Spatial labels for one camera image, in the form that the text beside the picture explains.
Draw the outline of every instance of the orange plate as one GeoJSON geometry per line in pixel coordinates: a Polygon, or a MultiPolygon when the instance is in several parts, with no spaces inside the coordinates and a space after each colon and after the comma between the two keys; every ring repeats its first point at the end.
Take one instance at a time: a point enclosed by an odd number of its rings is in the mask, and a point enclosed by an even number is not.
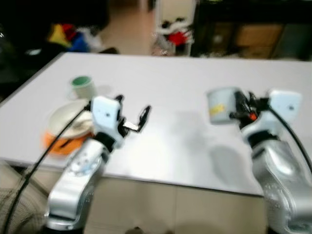
{"type": "MultiPolygon", "coordinates": [[[[44,146],[47,148],[51,142],[54,140],[54,135],[51,135],[50,133],[46,132],[44,134],[43,143],[44,146]]],[[[58,155],[68,155],[75,149],[79,148],[84,140],[86,138],[92,137],[92,134],[89,133],[85,136],[82,136],[80,138],[74,138],[74,139],[66,139],[66,138],[60,138],[57,140],[53,148],[51,149],[51,153],[58,154],[58,155]]]]}

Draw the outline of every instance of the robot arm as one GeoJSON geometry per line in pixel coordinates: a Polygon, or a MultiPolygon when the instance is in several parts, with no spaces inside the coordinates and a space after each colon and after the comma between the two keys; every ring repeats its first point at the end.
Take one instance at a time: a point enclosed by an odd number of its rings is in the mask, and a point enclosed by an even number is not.
{"type": "Polygon", "coordinates": [[[243,138],[253,149],[253,174],[262,187],[269,233],[312,234],[312,187],[288,143],[280,141],[281,124],[296,117],[301,95],[272,91],[265,98],[249,98],[237,88],[208,94],[212,124],[239,123],[243,138]]]}
{"type": "Polygon", "coordinates": [[[110,153],[119,148],[129,131],[139,132],[147,121],[150,106],[138,125],[121,116],[123,96],[96,97],[91,101],[95,137],[70,155],[62,176],[50,192],[44,233],[83,233],[94,190],[110,153]]]}

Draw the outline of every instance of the plate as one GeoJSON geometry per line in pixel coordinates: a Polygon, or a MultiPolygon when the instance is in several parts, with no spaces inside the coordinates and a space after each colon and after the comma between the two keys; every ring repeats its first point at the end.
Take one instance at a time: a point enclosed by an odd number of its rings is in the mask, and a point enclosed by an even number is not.
{"type": "MultiPolygon", "coordinates": [[[[87,100],[76,100],[58,108],[51,115],[48,124],[48,132],[58,135],[65,125],[88,103],[87,100]]],[[[92,115],[83,112],[73,124],[63,133],[62,138],[79,138],[92,131],[92,115]]]]}

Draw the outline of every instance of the tabletop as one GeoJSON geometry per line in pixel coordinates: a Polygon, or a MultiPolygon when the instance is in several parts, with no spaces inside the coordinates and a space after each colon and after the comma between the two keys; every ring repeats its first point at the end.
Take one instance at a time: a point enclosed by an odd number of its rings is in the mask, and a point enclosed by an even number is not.
{"type": "MultiPolygon", "coordinates": [[[[206,92],[237,86],[264,95],[269,89],[303,95],[293,128],[311,152],[312,64],[298,61],[164,58],[65,53],[42,69],[0,107],[0,159],[33,164],[44,151],[49,116],[70,102],[70,80],[88,75],[99,95],[125,96],[123,116],[136,122],[147,104],[150,119],[115,150],[105,176],[260,195],[251,149],[235,125],[209,123],[206,92]]],[[[49,155],[47,168],[66,157],[49,155]]]]}

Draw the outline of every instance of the yellow label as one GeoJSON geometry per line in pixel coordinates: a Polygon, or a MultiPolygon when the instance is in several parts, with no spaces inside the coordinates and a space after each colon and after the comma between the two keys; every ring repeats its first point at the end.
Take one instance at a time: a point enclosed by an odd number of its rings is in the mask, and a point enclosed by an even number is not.
{"type": "Polygon", "coordinates": [[[218,114],[218,113],[220,113],[220,112],[222,112],[224,110],[225,110],[225,106],[223,104],[219,104],[219,105],[214,106],[213,108],[211,108],[209,110],[209,114],[211,116],[213,116],[213,115],[216,115],[216,114],[218,114]]]}

